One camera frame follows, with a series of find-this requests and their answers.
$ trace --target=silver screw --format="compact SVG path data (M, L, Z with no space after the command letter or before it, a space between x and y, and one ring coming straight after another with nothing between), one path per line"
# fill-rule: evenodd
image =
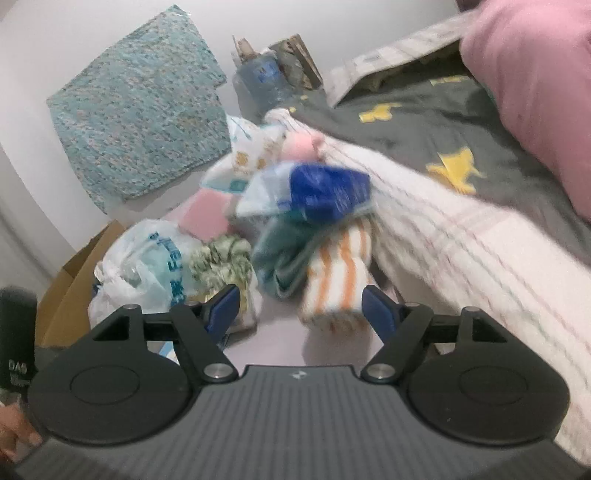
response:
M209 378L215 378L216 380L229 377L233 372L234 370L232 367L226 364L209 364L203 369L204 374Z
M393 377L396 374L396 369L388 364L373 364L366 370L367 374L376 380L384 380Z

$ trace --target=plastic bag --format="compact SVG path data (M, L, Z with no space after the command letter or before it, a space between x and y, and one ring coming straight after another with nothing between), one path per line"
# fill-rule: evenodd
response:
M252 176L277 162L285 127L258 127L237 116L228 116L232 153L222 157L203 176L201 185L222 192L242 193Z
M131 227L95 267L100 287L88 307L90 327L125 304L136 303L144 313L161 313L196 294L187 262L200 246L199 240L166 220L142 220Z
M314 163L280 163L257 173L236 206L237 217L291 212L334 223L370 202L369 175Z

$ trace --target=orange stripe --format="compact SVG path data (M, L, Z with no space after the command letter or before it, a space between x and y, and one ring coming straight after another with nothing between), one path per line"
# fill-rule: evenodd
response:
M353 306L353 296L355 295L355 262L353 262L353 258L351 257L351 239L349 238L348 228L345 228L343 231L343 239L340 243L340 256L347 265L341 308L350 310Z
M318 294L318 300L316 300L316 315L322 313L324 304L326 303L326 297L329 294L330 286L330 253L327 247L327 243L320 247L320 259L324 264L324 272L322 274L322 280L320 282L320 293Z
M358 218L357 220L355 220L355 223L357 223L357 227L359 228L359 243L361 245L361 247L360 247L361 260L363 261L363 263L365 263L365 255L367 255L367 252L368 252L367 241L365 238L365 224L363 223L363 220L361 218Z

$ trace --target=green towel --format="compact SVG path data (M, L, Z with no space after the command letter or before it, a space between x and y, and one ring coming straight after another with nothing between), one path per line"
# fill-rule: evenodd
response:
M372 209L369 202L331 225L310 223L287 214L273 217L252 252L252 266L259 285L279 299L291 297L305 282L310 258L324 239Z

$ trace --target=black circular motor housing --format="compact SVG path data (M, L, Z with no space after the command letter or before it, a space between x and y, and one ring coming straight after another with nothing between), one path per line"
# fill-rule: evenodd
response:
M141 315L137 310L130 316ZM125 317L99 327L116 332L119 321L129 326ZM34 419L85 445L131 442L170 425L189 402L190 383L178 365L148 351L142 332L132 331L111 341L100 341L100 331L87 335L39 372L28 392Z
M410 376L408 398L437 430L490 446L553 438L569 406L562 377L516 342L471 342Z

